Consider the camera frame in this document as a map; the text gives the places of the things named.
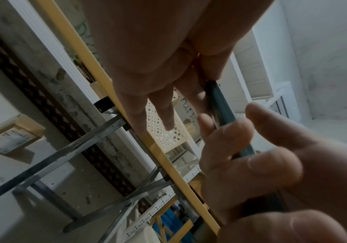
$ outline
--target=white wall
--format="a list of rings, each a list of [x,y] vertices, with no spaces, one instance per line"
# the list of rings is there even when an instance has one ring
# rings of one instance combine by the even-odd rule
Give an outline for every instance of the white wall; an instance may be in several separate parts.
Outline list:
[[[314,119],[309,128],[324,137],[347,143],[347,120]]]
[[[279,0],[255,24],[254,35],[270,80],[274,83],[290,81],[302,123],[311,119],[301,75],[283,6]]]
[[[46,127],[45,136],[10,157],[0,155],[0,185],[46,158],[69,142],[0,71],[0,123],[24,113]],[[121,195],[81,155],[42,180],[82,214],[121,198]],[[0,197],[1,243],[96,242],[109,227],[108,215],[69,234],[63,227],[70,220],[32,189],[14,197]]]
[[[313,118],[347,119],[347,1],[283,0]]]

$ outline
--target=perforated white panel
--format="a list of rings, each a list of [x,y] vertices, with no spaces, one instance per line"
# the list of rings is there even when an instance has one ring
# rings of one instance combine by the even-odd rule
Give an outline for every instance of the perforated white panel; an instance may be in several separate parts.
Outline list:
[[[155,142],[164,153],[171,151],[188,140],[188,136],[183,132],[186,127],[175,114],[175,128],[166,131],[163,123],[157,115],[154,105],[148,101],[147,107],[147,131],[151,134]]]

